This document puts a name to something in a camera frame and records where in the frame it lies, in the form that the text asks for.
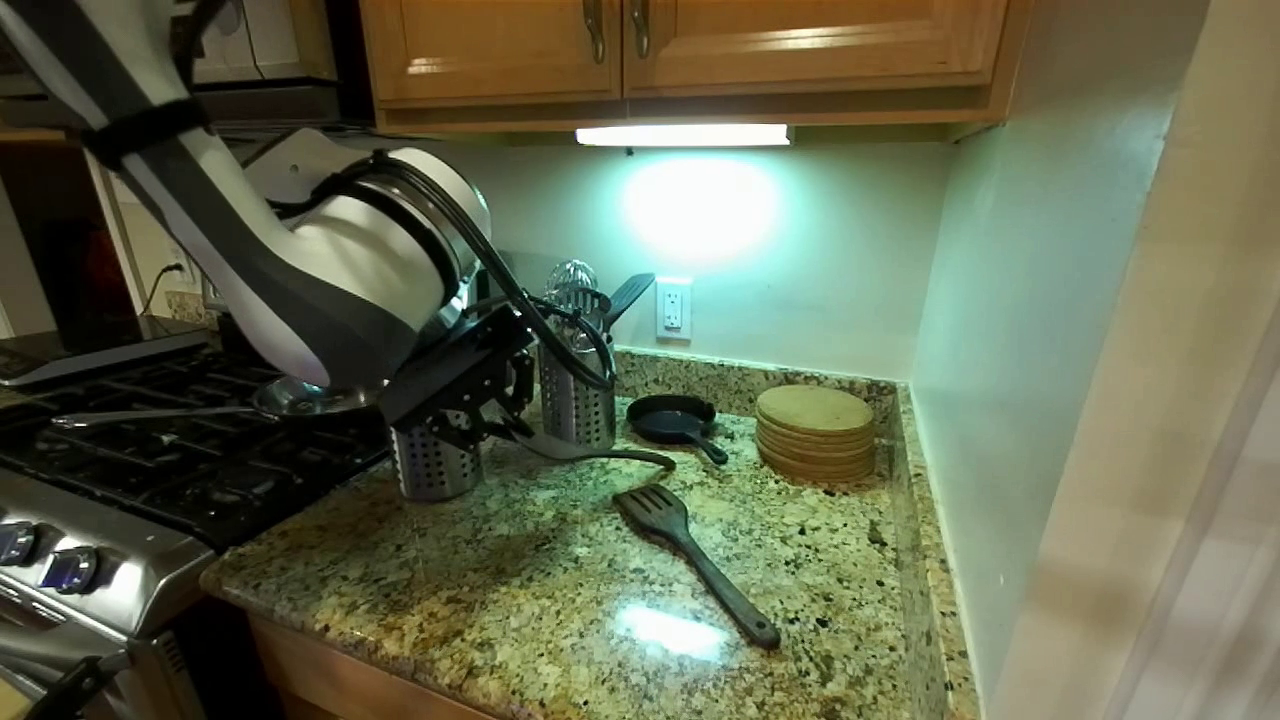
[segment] black frying pan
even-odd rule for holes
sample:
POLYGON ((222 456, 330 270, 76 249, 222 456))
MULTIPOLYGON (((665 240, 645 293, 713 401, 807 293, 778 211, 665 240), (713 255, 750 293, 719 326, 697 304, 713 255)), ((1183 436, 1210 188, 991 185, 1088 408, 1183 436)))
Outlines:
POLYGON ((730 466, 724 450, 708 440, 717 430, 717 408, 700 396, 639 396, 627 408, 627 426, 652 445, 694 445, 713 466, 730 466))

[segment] electrical outlet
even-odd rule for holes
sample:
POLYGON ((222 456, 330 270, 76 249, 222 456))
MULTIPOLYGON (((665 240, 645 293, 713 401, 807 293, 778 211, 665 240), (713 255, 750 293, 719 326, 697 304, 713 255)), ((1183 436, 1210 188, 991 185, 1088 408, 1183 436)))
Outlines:
POLYGON ((652 293, 655 341, 694 341, 694 278, 659 278, 652 293))

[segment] stove knob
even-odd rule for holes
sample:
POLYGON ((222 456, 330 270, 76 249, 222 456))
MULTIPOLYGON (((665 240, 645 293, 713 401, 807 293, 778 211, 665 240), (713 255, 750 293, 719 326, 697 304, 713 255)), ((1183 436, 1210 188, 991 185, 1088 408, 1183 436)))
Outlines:
POLYGON ((52 553, 42 586, 57 588, 63 596, 71 596, 71 592, 83 596, 95 588, 99 565, 106 565, 106 557, 95 550, 63 550, 63 553, 52 553))
POLYGON ((42 550, 42 524, 0 524, 0 565, 31 565, 42 550))

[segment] under-cabinet light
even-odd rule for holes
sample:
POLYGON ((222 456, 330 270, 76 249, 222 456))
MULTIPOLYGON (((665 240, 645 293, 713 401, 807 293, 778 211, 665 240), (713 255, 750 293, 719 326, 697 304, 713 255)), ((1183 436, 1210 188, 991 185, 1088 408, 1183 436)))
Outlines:
POLYGON ((782 150, 789 126, 606 126, 576 129, 584 150, 782 150))

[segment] gas stove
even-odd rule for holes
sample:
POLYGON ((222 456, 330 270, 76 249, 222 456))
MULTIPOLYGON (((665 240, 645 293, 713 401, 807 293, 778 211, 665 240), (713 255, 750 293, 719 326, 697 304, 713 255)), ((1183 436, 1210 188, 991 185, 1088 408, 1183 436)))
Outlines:
POLYGON ((0 408, 0 592, 150 638, 199 569, 389 456, 377 414, 57 430, 63 414, 248 404, 275 371, 218 347, 112 367, 0 408))

